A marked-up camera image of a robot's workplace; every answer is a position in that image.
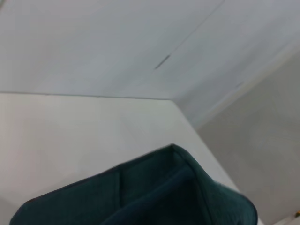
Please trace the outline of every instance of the dark green cushion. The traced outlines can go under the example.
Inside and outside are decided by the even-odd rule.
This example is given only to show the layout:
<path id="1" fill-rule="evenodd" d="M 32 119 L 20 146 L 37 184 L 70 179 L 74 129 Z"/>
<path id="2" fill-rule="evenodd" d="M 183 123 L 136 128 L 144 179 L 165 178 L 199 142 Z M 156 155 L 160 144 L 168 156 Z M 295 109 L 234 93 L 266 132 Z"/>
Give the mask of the dark green cushion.
<path id="1" fill-rule="evenodd" d="M 257 213 L 172 144 L 32 199 L 10 224 L 256 225 Z"/>

